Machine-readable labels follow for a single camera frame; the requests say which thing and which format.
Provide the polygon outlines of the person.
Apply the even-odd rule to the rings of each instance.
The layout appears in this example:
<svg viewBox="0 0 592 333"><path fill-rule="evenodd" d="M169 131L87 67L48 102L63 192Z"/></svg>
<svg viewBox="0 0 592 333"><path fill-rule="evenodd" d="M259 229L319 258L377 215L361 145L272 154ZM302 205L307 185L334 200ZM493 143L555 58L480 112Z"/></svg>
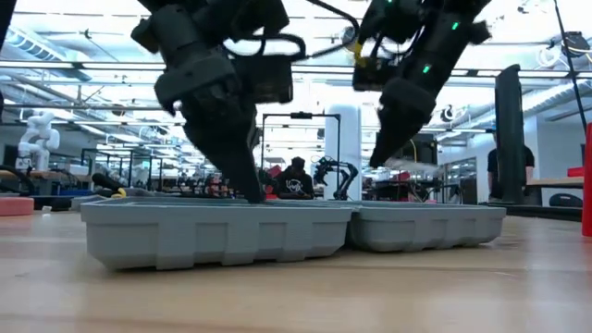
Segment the person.
<svg viewBox="0 0 592 333"><path fill-rule="evenodd" d="M305 161L293 157L291 164L277 177L276 194L280 199L312 200L313 179L304 170Z"/></svg>
<svg viewBox="0 0 592 333"><path fill-rule="evenodd" d="M525 176L526 180L529 181L534 174L535 168L535 156L531 149L526 145L524 146L524 157L525 157ZM491 150L487 155L487 181L489 188L488 199L491 202L500 201L503 197L503 187L499 182L499 170L498 170L498 151L496 148Z"/></svg>

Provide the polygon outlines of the black work glove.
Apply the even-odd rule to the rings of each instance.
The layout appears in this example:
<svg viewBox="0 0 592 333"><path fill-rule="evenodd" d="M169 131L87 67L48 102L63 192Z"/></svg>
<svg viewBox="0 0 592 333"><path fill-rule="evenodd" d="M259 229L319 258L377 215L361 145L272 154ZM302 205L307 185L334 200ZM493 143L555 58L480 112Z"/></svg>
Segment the black work glove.
<svg viewBox="0 0 592 333"><path fill-rule="evenodd" d="M95 186L99 186L100 190L95 193L109 198L125 198L125 197L148 197L153 196L154 193L144 189L126 188L118 181L109 178L100 173L92 175L92 182Z"/></svg>

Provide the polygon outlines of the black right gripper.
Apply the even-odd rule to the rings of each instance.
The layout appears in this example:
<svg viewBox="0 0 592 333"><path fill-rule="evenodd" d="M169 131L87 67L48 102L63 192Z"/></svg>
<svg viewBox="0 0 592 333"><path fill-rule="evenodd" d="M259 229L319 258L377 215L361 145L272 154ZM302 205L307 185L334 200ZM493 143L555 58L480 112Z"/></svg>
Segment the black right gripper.
<svg viewBox="0 0 592 333"><path fill-rule="evenodd" d="M408 55L400 62L379 58L382 92L378 111L380 131L370 167L381 167L423 126L436 107L447 81L447 62L431 55Z"/></svg>

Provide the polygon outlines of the black background monitor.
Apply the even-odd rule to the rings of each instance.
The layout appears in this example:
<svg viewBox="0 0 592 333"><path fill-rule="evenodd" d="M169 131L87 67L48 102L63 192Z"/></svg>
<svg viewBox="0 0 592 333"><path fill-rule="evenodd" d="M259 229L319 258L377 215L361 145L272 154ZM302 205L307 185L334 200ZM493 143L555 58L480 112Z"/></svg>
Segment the black background monitor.
<svg viewBox="0 0 592 333"><path fill-rule="evenodd" d="M438 163L438 142L433 134L418 133L410 139L409 144L414 162L429 165Z"/></svg>

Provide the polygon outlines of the thin black stand pole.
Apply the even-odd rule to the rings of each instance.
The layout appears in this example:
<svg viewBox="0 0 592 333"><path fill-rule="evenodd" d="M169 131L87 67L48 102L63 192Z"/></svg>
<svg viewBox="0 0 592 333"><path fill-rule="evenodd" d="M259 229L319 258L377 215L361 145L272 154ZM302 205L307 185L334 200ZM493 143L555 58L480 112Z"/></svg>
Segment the thin black stand pole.
<svg viewBox="0 0 592 333"><path fill-rule="evenodd" d="M587 121L586 121L585 111L584 111L582 100L581 100L581 94L579 92L579 86L577 83L576 73L574 70L574 64L573 64L573 61L570 56L569 46L567 43L567 34L566 34L566 31L564 29L564 25L562 22L558 0L553 0L553 3L554 3L554 8L555 8L555 13L556 13L556 17L558 20L558 24L559 24L560 31L561 31L561 44L564 46L564 48L567 52L566 58L567 58L568 69L569 69L568 77L571 79L572 84L573 84L573 92L574 92L575 101L576 101L576 104L578 107L579 117L582 122L584 134L587 134Z"/></svg>

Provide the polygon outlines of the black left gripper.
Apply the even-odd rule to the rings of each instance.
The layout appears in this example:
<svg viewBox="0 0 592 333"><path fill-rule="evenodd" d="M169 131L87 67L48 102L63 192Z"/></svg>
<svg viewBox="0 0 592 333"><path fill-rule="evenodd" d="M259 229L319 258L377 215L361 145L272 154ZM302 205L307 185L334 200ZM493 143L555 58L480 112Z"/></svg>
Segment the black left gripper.
<svg viewBox="0 0 592 333"><path fill-rule="evenodd" d="M182 101L188 140L249 203L262 202L253 158L262 129L255 127L252 97L236 94L239 76L231 60L218 51L191 55L176 67L168 66L154 84L154 92L171 115L174 104Z"/></svg>

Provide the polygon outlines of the black background workstation frame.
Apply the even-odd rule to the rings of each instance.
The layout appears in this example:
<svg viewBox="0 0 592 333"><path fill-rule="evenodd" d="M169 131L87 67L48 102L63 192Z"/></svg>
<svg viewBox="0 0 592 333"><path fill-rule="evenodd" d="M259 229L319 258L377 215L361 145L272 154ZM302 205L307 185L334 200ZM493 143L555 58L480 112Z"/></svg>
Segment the black background workstation frame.
<svg viewBox="0 0 592 333"><path fill-rule="evenodd" d="M89 173L101 173L130 188L148 191L158 190L162 183L162 159L154 154L137 149L84 148L80 164L89 168Z"/></svg>

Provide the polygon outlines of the black ceiling device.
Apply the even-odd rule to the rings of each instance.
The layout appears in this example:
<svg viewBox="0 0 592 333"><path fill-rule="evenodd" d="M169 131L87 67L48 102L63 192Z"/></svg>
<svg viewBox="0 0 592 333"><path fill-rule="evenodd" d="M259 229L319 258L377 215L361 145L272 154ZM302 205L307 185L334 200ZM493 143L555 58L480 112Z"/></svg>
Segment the black ceiling device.
<svg viewBox="0 0 592 333"><path fill-rule="evenodd" d="M570 58L586 56L592 61L592 46L580 31L567 31L561 42L561 51Z"/></svg>

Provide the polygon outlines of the pink round pad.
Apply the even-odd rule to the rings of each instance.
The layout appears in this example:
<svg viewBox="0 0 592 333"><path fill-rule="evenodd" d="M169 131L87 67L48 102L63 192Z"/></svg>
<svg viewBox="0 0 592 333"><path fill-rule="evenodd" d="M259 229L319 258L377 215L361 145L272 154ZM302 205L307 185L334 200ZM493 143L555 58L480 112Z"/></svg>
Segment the pink round pad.
<svg viewBox="0 0 592 333"><path fill-rule="evenodd" d="M0 197L0 216L30 216L34 200L29 197Z"/></svg>

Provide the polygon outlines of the red plastic bin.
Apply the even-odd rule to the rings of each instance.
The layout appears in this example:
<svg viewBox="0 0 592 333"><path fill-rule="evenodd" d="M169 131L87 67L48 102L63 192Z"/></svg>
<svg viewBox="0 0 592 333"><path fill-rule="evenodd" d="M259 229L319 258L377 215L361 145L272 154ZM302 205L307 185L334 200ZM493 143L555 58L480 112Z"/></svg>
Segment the red plastic bin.
<svg viewBox="0 0 592 333"><path fill-rule="evenodd" d="M592 122L586 126L582 235L592 238Z"/></svg>

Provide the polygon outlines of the white pillar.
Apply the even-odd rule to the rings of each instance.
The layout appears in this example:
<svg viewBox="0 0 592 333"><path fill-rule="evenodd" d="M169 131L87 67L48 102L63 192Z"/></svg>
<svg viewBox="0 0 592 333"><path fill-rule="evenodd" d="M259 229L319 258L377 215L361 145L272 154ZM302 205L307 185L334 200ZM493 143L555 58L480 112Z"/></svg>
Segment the white pillar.
<svg viewBox="0 0 592 333"><path fill-rule="evenodd" d="M348 189L354 201L362 199L362 129L357 105L330 105L325 114L325 156L354 165L359 174Z"/></svg>

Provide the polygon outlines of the black chair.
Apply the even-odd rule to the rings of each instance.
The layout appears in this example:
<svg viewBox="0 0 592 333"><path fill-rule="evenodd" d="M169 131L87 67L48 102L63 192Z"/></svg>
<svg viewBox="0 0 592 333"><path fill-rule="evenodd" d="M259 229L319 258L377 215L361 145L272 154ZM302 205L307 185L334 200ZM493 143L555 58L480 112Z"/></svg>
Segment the black chair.
<svg viewBox="0 0 592 333"><path fill-rule="evenodd" d="M542 202L542 205L548 207L570 207L572 205L572 195L567 193L552 194L547 200Z"/></svg>

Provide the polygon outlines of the grey plastic tool case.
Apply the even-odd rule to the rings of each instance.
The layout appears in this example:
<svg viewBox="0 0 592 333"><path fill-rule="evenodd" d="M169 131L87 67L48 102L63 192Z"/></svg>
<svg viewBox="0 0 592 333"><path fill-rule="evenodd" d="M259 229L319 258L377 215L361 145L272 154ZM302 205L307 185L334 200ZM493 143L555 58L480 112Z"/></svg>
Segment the grey plastic tool case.
<svg viewBox="0 0 592 333"><path fill-rule="evenodd" d="M443 203L127 197L84 203L87 251L109 269L184 269L474 247L500 236L500 207Z"/></svg>

